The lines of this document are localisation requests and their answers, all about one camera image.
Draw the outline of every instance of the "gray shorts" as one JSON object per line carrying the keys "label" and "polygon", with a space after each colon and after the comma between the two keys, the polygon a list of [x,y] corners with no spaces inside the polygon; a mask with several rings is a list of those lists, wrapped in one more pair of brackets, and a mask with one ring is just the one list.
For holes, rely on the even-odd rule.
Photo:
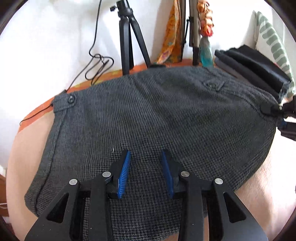
{"label": "gray shorts", "polygon": [[[177,233],[181,201],[171,200],[161,150],[196,176],[222,178],[238,189],[264,162],[277,118],[262,103],[277,104],[259,88],[218,69],[150,69],[61,94],[37,174],[25,196],[40,215],[61,188],[109,169],[124,149],[132,153],[126,193],[111,201],[114,239],[162,240]],[[87,237],[86,203],[84,238]]]}

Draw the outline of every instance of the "metal pin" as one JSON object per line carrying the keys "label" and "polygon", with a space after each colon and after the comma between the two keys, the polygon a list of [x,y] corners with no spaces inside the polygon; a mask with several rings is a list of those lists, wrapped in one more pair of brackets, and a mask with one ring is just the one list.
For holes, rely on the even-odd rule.
{"label": "metal pin", "polygon": [[223,183],[223,180],[221,178],[216,178],[215,183],[221,185]]}
{"label": "metal pin", "polygon": [[111,176],[111,172],[103,172],[103,177],[110,177]]}
{"label": "metal pin", "polygon": [[69,181],[69,184],[70,185],[76,185],[77,184],[77,180],[76,179],[71,179],[70,181]]}
{"label": "metal pin", "polygon": [[189,172],[187,172],[187,171],[182,171],[182,172],[181,172],[181,176],[183,176],[183,177],[189,177]]}

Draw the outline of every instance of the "white wall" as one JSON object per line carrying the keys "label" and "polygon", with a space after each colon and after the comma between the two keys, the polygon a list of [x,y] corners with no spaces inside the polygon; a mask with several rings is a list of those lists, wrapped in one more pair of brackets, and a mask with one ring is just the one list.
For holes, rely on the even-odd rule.
{"label": "white wall", "polygon": [[[99,0],[29,0],[12,18],[0,36],[0,165],[7,160],[18,124],[34,108],[68,87],[89,61]],[[94,53],[112,56],[113,70],[121,68],[118,16],[103,0]],[[213,50],[252,45],[252,11],[268,19],[272,9],[264,0],[209,0],[215,24]],[[129,0],[151,60],[162,47],[173,0]],[[143,57],[133,36],[135,64]],[[192,56],[187,46],[184,57]],[[82,75],[76,83],[84,81]]]}

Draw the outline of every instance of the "ribbed blue pad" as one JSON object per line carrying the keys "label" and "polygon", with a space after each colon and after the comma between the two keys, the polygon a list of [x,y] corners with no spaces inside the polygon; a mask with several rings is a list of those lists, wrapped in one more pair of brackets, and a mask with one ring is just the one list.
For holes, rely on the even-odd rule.
{"label": "ribbed blue pad", "polygon": [[126,182],[128,180],[128,171],[131,163],[131,152],[128,151],[126,154],[126,159],[124,160],[124,164],[121,170],[121,174],[118,180],[118,193],[117,196],[120,199],[124,194],[124,190],[126,188]]}
{"label": "ribbed blue pad", "polygon": [[167,183],[167,189],[168,189],[168,193],[170,195],[171,198],[173,198],[174,195],[174,189],[173,189],[173,177],[170,173],[170,169],[168,167],[168,161],[166,159],[165,153],[162,152],[161,154],[161,164],[163,166],[163,174],[165,176],[165,180]]}

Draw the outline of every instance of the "striped cushion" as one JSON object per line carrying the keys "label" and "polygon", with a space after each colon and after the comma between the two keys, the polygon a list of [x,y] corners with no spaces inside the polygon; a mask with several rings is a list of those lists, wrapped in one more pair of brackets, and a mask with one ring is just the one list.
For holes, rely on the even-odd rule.
{"label": "striped cushion", "polygon": [[290,98],[295,95],[293,71],[284,44],[272,24],[261,12],[257,12],[256,15],[254,40],[257,42],[256,49],[277,64],[292,79],[287,97]]}

